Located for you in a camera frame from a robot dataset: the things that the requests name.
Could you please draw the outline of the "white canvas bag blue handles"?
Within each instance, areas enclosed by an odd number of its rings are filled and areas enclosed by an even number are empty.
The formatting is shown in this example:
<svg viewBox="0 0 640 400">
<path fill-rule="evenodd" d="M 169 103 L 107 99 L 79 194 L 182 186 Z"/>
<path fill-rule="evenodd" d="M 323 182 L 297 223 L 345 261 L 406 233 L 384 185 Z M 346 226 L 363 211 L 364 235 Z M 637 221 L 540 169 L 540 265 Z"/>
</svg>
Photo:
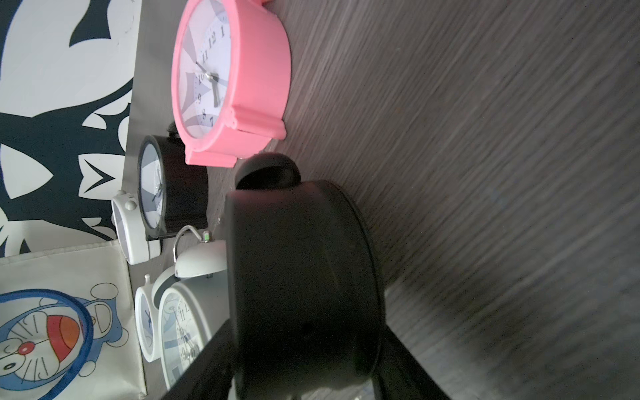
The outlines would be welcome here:
<svg viewBox="0 0 640 400">
<path fill-rule="evenodd" d="M 115 242 L 1 261 L 3 399 L 143 399 L 128 264 Z"/>
</svg>

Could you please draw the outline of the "pink alarm clock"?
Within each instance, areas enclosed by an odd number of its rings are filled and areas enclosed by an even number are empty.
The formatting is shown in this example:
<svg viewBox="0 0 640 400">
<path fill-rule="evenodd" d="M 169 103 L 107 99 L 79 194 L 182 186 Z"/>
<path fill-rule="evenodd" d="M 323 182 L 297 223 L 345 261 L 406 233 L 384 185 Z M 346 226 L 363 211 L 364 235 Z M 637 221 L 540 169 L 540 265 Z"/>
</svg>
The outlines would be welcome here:
<svg viewBox="0 0 640 400">
<path fill-rule="evenodd" d="M 173 50 L 173 116 L 189 165 L 232 168 L 287 130 L 288 36 L 262 1 L 189 1 Z"/>
</svg>

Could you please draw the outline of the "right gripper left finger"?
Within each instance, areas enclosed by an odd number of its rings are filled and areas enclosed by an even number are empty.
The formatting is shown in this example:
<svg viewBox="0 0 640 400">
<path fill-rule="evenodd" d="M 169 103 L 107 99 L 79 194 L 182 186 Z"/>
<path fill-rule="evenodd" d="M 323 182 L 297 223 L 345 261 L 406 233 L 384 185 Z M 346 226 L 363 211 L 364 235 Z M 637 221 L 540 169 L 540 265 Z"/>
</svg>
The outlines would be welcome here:
<svg viewBox="0 0 640 400">
<path fill-rule="evenodd" d="M 163 399 L 227 400 L 234 371 L 233 330 L 227 320 Z"/>
</svg>

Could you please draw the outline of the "white blue-faced alarm clock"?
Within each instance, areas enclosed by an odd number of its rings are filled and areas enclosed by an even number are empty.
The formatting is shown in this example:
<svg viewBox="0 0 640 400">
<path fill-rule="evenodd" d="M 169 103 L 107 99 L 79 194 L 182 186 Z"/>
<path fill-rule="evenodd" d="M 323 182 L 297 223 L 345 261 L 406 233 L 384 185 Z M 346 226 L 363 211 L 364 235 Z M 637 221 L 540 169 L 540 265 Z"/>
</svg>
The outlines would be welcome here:
<svg viewBox="0 0 640 400">
<path fill-rule="evenodd" d="M 146 362 L 160 358 L 158 336 L 158 309 L 153 304 L 153 284 L 150 275 L 144 275 L 144 284 L 137 288 L 134 299 L 135 323 L 142 355 Z"/>
</svg>

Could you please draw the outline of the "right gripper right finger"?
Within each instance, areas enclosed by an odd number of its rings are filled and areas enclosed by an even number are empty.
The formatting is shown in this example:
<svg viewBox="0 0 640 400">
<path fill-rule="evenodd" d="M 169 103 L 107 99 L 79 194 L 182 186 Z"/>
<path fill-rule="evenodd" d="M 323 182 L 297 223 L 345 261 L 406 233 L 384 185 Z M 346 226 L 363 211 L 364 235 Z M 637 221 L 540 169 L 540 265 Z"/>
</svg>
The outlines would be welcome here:
<svg viewBox="0 0 640 400">
<path fill-rule="evenodd" d="M 384 330 L 372 382 L 374 396 L 380 400 L 450 400 L 390 327 Z"/>
</svg>

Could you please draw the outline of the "small black twin-bell clock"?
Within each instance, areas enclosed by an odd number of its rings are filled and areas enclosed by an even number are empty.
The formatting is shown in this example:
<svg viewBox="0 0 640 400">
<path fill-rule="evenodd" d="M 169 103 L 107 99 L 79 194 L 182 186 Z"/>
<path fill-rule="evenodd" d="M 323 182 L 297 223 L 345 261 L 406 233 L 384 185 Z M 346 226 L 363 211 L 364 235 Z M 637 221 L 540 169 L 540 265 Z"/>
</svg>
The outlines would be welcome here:
<svg viewBox="0 0 640 400">
<path fill-rule="evenodd" d="M 304 181 L 281 153 L 245 160 L 225 199 L 240 399 L 286 399 L 369 380 L 384 304 L 368 229 L 350 196 Z"/>
</svg>

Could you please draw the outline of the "white round alarm clock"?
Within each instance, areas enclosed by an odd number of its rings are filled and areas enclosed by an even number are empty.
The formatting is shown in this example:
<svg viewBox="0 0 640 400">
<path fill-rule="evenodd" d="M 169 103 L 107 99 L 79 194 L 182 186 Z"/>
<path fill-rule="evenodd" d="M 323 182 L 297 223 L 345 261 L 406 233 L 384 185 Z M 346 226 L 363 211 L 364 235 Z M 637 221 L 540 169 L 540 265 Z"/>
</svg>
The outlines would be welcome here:
<svg viewBox="0 0 640 400">
<path fill-rule="evenodd" d="M 167 388 L 181 378 L 229 318 L 226 242 L 187 225 L 173 245 L 173 266 L 153 284 Z"/>
</svg>

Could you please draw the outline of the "black round alarm clock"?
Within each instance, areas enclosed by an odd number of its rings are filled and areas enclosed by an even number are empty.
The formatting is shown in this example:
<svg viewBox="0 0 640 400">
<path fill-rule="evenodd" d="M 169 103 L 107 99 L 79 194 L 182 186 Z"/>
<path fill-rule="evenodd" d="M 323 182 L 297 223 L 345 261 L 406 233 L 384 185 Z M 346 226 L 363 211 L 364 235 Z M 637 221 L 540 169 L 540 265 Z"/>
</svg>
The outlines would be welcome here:
<svg viewBox="0 0 640 400">
<path fill-rule="evenodd" d="M 186 225 L 208 227 L 208 170 L 185 162 L 175 123 L 148 135 L 138 153 L 138 203 L 146 238 L 173 238 Z"/>
</svg>

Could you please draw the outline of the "white square alarm clock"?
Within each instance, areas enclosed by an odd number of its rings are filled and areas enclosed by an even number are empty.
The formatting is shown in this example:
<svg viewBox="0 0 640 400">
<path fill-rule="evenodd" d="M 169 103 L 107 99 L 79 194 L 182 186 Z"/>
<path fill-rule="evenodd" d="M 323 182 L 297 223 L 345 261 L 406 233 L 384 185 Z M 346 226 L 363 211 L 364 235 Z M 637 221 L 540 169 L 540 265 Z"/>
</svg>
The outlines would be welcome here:
<svg viewBox="0 0 640 400">
<path fill-rule="evenodd" d="M 161 253 L 161 241 L 147 238 L 143 215 L 135 197 L 118 190 L 111 205 L 118 242 L 128 264 L 146 263 L 158 257 Z"/>
</svg>

